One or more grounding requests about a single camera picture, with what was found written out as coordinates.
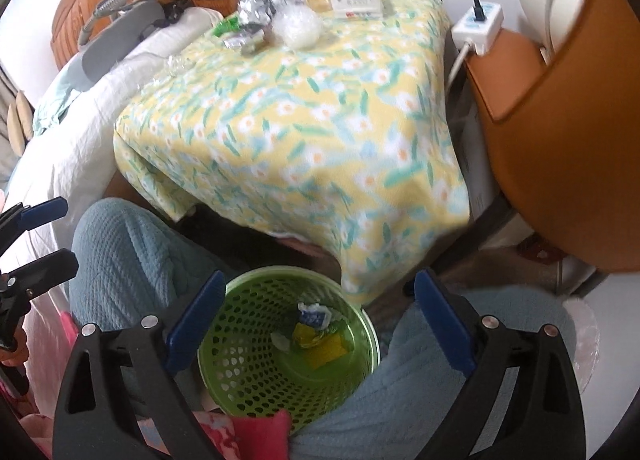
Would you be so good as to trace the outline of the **small green wrapper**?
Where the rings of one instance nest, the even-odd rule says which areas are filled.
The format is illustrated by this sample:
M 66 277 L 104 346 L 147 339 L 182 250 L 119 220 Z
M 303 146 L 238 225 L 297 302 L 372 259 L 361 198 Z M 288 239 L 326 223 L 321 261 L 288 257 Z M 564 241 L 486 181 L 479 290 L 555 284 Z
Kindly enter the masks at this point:
M 240 30 L 239 18 L 236 14 L 226 16 L 214 28 L 213 35 L 221 37 L 226 34 L 235 34 Z

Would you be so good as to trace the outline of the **yellow foam fruit net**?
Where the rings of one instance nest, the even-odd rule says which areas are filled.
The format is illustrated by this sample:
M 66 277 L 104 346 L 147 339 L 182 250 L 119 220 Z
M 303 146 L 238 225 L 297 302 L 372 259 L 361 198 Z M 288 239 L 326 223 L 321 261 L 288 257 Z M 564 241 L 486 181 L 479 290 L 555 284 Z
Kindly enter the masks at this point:
M 304 357 L 307 364 L 316 370 L 347 354 L 348 350 L 343 345 L 341 336 L 332 334 L 318 346 L 306 350 Z

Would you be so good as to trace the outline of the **silver foil wrapper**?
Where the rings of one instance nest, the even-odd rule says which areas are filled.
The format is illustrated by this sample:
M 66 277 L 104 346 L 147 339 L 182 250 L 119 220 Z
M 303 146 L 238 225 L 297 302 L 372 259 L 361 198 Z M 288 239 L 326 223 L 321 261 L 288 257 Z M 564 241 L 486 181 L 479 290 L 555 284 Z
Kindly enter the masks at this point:
M 222 45 L 247 54 L 265 42 L 282 44 L 274 21 L 286 9 L 303 4 L 306 4 L 305 0 L 238 0 L 234 16 L 236 27 L 222 35 Z

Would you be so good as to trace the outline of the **light blue pillow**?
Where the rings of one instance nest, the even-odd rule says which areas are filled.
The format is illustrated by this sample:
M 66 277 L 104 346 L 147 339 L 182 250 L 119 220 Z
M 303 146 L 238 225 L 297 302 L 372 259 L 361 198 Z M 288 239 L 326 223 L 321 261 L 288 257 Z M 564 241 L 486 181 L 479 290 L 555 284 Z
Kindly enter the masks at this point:
M 32 132 L 42 135 L 47 129 L 58 125 L 64 119 L 70 105 L 81 95 L 74 87 L 68 68 L 62 68 L 47 88 L 43 98 L 35 109 L 32 118 Z

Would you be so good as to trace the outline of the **green mesh trash basket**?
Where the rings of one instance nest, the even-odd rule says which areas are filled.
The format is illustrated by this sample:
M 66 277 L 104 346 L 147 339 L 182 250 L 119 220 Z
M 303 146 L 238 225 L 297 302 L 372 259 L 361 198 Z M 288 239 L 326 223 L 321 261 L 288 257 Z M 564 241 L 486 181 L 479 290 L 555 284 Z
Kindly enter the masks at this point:
M 366 312 L 331 279 L 296 267 L 231 280 L 198 350 L 221 411 L 256 418 L 284 410 L 293 433 L 346 402 L 380 361 Z

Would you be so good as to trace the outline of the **green white wrapper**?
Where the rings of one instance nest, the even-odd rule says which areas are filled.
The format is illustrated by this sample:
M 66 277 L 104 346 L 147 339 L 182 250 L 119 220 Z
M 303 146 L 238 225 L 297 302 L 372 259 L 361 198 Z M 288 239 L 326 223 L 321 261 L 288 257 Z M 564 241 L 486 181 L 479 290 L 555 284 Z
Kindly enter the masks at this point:
M 317 331 L 324 331 L 329 328 L 333 319 L 333 313 L 329 307 L 318 303 L 310 305 L 299 303 L 297 309 L 299 311 L 299 322 Z

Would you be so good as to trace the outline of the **white power strip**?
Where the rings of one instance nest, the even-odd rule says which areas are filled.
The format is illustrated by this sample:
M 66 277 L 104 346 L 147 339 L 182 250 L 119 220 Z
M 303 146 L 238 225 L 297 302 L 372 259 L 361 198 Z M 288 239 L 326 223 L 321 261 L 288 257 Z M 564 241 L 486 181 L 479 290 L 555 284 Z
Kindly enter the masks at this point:
M 457 50 L 461 50 L 465 45 L 477 54 L 486 56 L 501 30 L 504 14 L 500 4 L 493 2 L 481 2 L 485 19 L 480 21 L 475 19 L 473 8 L 456 23 L 451 29 L 451 37 Z

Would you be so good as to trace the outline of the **white paper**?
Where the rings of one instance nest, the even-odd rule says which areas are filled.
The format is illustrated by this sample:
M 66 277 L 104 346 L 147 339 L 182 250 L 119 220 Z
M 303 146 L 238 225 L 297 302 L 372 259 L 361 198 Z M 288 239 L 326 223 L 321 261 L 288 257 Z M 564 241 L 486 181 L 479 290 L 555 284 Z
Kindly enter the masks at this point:
M 282 353 L 288 353 L 291 350 L 291 340 L 280 332 L 272 332 L 270 334 L 271 343 L 277 350 Z

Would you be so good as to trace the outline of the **grey CPAP machine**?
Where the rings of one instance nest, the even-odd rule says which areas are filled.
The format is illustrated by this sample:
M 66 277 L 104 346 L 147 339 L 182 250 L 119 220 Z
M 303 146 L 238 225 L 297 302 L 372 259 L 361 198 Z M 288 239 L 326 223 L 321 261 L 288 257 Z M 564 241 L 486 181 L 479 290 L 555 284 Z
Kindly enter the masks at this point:
M 70 82 L 86 91 L 165 23 L 158 0 L 101 0 L 78 34 Z

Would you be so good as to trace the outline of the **clear plastic packaging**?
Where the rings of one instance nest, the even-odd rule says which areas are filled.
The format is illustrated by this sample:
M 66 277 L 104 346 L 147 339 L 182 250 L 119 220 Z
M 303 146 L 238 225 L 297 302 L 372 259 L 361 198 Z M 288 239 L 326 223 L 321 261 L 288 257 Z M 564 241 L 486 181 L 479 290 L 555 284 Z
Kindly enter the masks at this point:
M 175 54 L 175 56 L 168 56 L 164 62 L 164 70 L 171 77 L 177 77 L 191 70 L 195 65 L 195 62 L 187 58 L 186 56 L 181 56 L 181 54 Z

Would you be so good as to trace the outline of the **green yellow snack pouch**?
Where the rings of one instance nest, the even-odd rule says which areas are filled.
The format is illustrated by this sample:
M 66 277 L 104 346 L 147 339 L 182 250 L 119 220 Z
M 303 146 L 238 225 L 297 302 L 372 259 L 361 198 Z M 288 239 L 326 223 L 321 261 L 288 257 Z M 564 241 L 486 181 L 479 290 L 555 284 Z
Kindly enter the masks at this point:
M 293 342 L 303 350 L 329 345 L 333 347 L 343 346 L 340 333 L 332 327 L 326 330 L 312 328 L 310 325 L 298 323 L 292 333 Z

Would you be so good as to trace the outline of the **orange leather chair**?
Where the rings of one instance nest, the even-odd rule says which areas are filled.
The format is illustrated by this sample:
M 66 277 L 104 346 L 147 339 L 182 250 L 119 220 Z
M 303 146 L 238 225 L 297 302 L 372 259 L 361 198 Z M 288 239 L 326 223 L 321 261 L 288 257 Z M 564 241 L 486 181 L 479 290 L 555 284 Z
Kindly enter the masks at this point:
M 639 20 L 585 0 L 562 47 L 502 30 L 466 71 L 497 183 L 527 224 L 606 272 L 639 268 Z

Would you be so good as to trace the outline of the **yellow floral table cloth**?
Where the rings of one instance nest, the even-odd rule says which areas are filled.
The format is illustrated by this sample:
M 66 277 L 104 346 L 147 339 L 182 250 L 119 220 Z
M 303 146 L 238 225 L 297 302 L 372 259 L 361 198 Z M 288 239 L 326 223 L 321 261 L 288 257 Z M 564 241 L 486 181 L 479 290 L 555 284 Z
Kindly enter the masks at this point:
M 446 120 L 440 0 L 323 18 L 314 47 L 244 56 L 206 33 L 119 114 L 117 166 L 172 219 L 203 203 L 235 224 L 322 247 L 366 304 L 470 218 Z

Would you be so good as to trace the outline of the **yellow orange snack wrapper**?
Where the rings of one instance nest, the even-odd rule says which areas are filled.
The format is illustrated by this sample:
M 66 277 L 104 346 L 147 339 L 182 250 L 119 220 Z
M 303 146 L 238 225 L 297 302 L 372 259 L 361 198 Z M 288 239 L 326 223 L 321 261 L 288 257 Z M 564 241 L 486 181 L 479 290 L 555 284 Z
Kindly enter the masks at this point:
M 332 10 L 331 0 L 306 0 L 307 6 L 317 13 L 326 13 Z

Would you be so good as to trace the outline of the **white pillow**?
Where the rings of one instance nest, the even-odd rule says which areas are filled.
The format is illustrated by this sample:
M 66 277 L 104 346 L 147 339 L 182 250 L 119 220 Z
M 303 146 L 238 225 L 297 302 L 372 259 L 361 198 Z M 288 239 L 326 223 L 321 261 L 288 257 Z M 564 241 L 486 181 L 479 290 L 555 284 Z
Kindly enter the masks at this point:
M 9 272 L 72 245 L 82 214 L 103 197 L 115 172 L 113 133 L 117 117 L 171 58 L 222 20 L 213 9 L 192 7 L 174 25 L 145 39 L 68 108 L 58 125 L 28 142 L 6 189 L 7 209 L 53 198 L 67 201 L 67 214 L 23 233 L 1 256 Z

